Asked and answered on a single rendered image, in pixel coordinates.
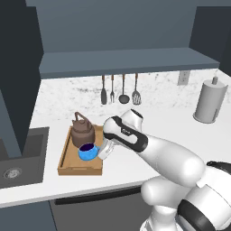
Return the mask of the wooden tray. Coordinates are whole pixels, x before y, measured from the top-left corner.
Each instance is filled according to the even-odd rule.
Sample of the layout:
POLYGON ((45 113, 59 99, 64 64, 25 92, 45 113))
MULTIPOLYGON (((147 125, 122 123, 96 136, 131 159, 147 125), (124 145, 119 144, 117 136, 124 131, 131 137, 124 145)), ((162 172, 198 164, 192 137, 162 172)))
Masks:
POLYGON ((103 161, 96 157, 91 161, 82 161, 79 158, 78 148, 72 143, 71 127, 63 147, 58 165, 59 175, 101 175, 103 161))

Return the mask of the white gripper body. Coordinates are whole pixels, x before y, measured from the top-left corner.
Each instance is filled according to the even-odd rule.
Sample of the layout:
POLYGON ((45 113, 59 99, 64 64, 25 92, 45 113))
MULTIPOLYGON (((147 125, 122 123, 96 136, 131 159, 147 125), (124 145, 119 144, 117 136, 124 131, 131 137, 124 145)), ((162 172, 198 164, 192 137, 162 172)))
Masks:
POLYGON ((104 160, 113 150, 115 143, 112 140, 104 139, 99 148, 97 157, 104 160))

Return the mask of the grey paper towel holder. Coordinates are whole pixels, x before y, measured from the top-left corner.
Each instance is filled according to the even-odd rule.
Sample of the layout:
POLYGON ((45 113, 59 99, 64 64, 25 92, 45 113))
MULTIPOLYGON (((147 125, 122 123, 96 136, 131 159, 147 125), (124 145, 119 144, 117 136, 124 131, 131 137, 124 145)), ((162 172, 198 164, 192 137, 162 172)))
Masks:
POLYGON ((227 85, 222 83, 218 77, 205 80, 202 84, 199 101, 193 114, 194 119, 203 124, 214 123, 219 114, 226 91, 227 85))

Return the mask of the dark blue cabinet door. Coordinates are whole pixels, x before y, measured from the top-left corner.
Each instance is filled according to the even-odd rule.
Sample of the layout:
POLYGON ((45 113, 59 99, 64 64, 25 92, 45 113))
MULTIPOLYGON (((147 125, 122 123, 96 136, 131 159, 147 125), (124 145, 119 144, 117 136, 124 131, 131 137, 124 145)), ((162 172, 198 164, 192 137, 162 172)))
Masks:
POLYGON ((189 46, 217 61, 231 78, 231 6, 199 6, 189 46))
POLYGON ((10 158, 23 154, 42 56, 36 8, 25 0, 0 0, 0 139, 10 158))

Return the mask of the brown kettle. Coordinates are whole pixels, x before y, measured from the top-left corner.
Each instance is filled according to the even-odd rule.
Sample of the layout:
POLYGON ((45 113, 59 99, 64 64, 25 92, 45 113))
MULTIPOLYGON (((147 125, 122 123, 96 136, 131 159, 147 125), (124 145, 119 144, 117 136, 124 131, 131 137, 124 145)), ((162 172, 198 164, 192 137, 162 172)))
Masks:
POLYGON ((78 148, 85 143, 94 143, 96 140, 94 126, 80 112, 75 113, 70 134, 73 144, 78 148))

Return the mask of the blue-grey wall cabinet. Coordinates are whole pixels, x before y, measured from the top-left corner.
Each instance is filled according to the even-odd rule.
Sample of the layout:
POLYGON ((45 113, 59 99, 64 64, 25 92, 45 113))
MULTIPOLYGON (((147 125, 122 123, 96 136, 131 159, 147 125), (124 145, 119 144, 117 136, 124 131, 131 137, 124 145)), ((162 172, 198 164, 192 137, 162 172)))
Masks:
POLYGON ((38 14, 43 79, 218 66, 189 46, 195 0, 25 1, 38 14))

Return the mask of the hanging black spatula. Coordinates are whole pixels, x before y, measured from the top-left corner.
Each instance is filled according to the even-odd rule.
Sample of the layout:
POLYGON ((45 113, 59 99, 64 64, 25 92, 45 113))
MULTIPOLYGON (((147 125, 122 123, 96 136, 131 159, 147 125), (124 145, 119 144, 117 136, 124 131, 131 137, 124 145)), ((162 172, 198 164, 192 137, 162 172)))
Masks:
POLYGON ((101 89, 101 104, 106 105, 107 103, 107 95, 105 89, 105 75, 102 76, 102 89, 101 89))

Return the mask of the grey wall outlet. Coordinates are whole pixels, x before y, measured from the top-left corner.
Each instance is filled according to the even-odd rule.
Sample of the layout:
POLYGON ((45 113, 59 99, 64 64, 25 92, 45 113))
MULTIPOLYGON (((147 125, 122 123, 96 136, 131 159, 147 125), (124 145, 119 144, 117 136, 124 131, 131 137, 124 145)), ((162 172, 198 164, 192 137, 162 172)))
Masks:
POLYGON ((178 78, 178 85, 179 86, 185 86, 189 82, 189 70, 181 70, 178 78))

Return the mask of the blue mug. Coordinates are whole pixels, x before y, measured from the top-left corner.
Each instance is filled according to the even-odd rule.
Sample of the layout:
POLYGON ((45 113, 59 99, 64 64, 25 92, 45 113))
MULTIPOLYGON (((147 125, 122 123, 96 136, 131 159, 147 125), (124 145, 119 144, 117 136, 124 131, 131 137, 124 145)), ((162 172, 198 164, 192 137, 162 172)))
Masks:
POLYGON ((97 157, 99 147, 93 143, 85 143, 79 147, 78 154, 82 161, 91 161, 97 157))

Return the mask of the hanging black ladle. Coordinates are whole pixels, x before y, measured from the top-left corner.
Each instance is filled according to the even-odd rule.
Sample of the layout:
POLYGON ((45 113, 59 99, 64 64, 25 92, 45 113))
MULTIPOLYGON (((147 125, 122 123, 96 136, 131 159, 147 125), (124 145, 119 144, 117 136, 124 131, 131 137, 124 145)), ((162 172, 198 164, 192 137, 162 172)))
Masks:
POLYGON ((124 78, 125 75, 123 75, 122 79, 122 94, 119 96, 118 100, 121 104, 127 104, 130 100, 130 97, 128 95, 125 94, 125 83, 124 83, 124 78))

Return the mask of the dark grey sink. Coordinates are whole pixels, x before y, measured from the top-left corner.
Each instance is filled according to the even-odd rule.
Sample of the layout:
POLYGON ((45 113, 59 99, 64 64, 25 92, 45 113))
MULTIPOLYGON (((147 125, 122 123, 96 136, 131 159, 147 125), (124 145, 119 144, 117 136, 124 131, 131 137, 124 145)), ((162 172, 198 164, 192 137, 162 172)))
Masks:
POLYGON ((48 127, 29 130, 22 157, 9 158, 0 138, 0 189, 41 183, 49 136, 48 127))

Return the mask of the hanging slotted turner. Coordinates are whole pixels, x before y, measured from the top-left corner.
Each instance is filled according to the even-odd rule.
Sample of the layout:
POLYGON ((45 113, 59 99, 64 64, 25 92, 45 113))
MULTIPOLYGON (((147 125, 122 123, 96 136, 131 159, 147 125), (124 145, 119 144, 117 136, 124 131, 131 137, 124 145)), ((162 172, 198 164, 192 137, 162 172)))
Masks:
POLYGON ((141 95, 137 90, 138 74, 135 74, 134 91, 132 93, 133 104, 138 106, 142 103, 141 95))

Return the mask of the hanging metal fork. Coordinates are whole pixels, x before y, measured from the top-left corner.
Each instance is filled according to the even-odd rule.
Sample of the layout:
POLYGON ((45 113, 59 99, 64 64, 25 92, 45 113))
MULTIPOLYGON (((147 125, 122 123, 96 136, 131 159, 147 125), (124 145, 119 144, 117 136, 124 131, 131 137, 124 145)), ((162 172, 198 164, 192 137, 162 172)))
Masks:
POLYGON ((114 75, 111 75, 111 92, 110 92, 111 103, 115 102, 115 92, 114 92, 114 75))

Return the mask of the blue-grey base cabinet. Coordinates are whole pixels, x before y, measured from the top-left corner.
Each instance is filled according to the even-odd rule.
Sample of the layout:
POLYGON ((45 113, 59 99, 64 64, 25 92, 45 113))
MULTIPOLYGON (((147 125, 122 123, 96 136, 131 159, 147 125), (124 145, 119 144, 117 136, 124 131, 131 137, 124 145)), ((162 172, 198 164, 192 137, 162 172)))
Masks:
POLYGON ((57 231, 50 202, 0 208, 0 231, 57 231))

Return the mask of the dark grey dishwasher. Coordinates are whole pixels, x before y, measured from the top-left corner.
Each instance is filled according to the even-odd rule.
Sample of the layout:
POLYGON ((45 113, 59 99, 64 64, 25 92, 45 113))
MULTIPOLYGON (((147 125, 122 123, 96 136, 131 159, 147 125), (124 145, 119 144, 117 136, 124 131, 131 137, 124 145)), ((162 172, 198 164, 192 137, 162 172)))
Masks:
POLYGON ((139 231, 152 211, 141 192, 68 205, 55 205, 54 200, 50 205, 58 231, 139 231))

